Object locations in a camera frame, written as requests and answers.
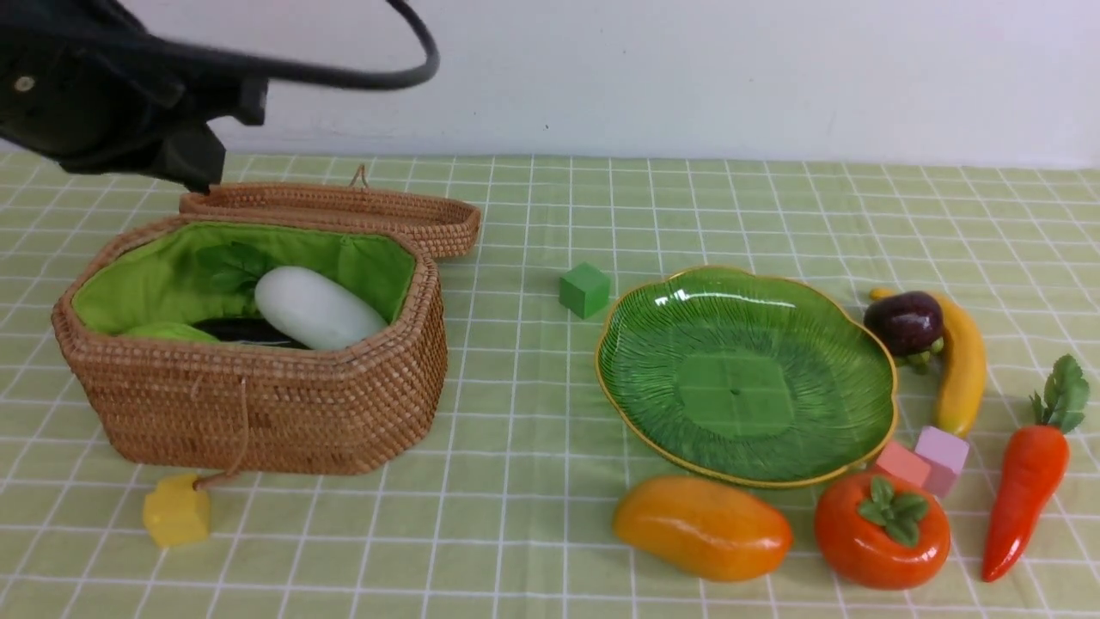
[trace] green cube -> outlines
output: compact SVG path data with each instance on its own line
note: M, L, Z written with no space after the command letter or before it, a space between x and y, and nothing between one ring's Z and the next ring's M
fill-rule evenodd
M607 305L612 279L587 262L582 262L561 276L558 302L581 319L587 319Z

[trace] black cable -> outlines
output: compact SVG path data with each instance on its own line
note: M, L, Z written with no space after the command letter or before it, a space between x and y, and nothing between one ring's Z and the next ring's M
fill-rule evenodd
M416 34L427 56L420 66L394 71L333 68L167 41L153 35L121 35L113 32L67 27L58 23L59 20L51 21L48 26L0 21L0 40L4 43L23 42L32 45L43 41L51 44L82 45L96 52L134 56L135 59L144 62L157 59L182 64L188 69L196 69L199 68L198 65L202 65L213 71L242 77L263 76L270 79L349 90L399 90L419 86L431 79L439 70L439 49L436 41L428 26L405 0L386 0L386 3L402 15Z

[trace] white wall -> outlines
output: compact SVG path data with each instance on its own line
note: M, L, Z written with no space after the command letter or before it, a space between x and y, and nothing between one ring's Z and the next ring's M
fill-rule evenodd
M165 35L341 66L420 59L382 0L122 1ZM428 85L277 85L265 128L219 133L323 153L1100 165L1100 0L411 3L442 51Z

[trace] toy block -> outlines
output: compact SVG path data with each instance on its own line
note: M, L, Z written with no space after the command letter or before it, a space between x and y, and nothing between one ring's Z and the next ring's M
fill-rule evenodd
M927 485L928 476L932 475L932 465L894 441L887 443L872 468L879 473L904 479L920 488Z
M561 276L558 302L581 319L588 319L607 305L612 279L600 268L582 262Z
M162 549L201 542L210 537L210 496L196 490L197 475L162 479L145 496L142 521Z
M932 475L924 489L943 499L963 474L966 458L970 455L970 444L949 432L926 427L921 431L914 451L932 466Z

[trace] yellow cube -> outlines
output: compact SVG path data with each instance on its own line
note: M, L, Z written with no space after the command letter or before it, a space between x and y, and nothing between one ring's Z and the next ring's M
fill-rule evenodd
M142 521L162 549L201 542L210 537L210 495L196 490L198 475L162 479L145 495Z

